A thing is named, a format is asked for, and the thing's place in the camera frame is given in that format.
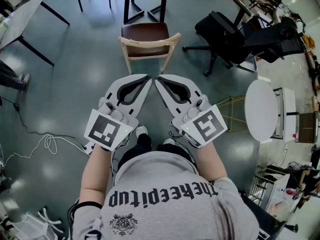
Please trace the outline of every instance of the shirt logo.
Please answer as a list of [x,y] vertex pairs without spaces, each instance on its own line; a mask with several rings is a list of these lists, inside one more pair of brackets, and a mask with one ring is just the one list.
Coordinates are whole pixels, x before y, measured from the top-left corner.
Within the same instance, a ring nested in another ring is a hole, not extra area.
[[109,223],[113,233],[123,237],[126,234],[132,235],[137,228],[136,224],[138,224],[138,221],[134,218],[132,213],[126,216],[115,214]]
[[89,137],[111,147],[119,131],[120,124],[99,115],[89,133]]

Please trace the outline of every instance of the gray t-shirt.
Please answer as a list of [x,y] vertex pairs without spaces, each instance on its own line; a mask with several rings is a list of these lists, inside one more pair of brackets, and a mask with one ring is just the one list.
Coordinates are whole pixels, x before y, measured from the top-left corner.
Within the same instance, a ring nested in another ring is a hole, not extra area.
[[209,183],[183,157],[152,151],[126,162],[104,206],[81,203],[73,240],[256,240],[257,219],[229,178]]

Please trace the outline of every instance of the brown chair seat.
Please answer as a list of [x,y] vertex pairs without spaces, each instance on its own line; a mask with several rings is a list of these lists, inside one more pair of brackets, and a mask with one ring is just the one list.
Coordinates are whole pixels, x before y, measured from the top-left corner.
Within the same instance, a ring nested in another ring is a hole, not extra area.
[[[137,23],[123,25],[121,36],[134,41],[152,42],[168,39],[169,31],[164,22]],[[126,49],[129,57],[146,57],[167,54],[170,47],[165,45],[155,48],[137,48],[127,45]]]

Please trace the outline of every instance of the white round table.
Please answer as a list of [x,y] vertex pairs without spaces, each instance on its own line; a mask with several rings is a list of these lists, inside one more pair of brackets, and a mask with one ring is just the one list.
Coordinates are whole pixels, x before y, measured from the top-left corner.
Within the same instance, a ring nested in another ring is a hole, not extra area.
[[251,135],[259,142],[268,140],[278,122],[278,102],[267,81],[255,80],[246,91],[245,120]]

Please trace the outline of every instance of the sneaker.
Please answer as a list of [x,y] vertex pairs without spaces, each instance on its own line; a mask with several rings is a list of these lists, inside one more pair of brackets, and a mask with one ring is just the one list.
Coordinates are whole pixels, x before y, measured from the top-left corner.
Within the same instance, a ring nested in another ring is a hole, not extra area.
[[176,142],[172,138],[167,138],[164,142],[163,145],[165,144],[171,144],[171,145],[176,145]]
[[147,128],[143,125],[143,126],[140,126],[138,127],[136,130],[135,130],[135,135],[137,138],[139,138],[139,135],[140,134],[146,134],[148,135],[148,130]]
[[30,74],[26,74],[23,81],[25,82],[25,88],[24,91],[26,92],[30,83]]

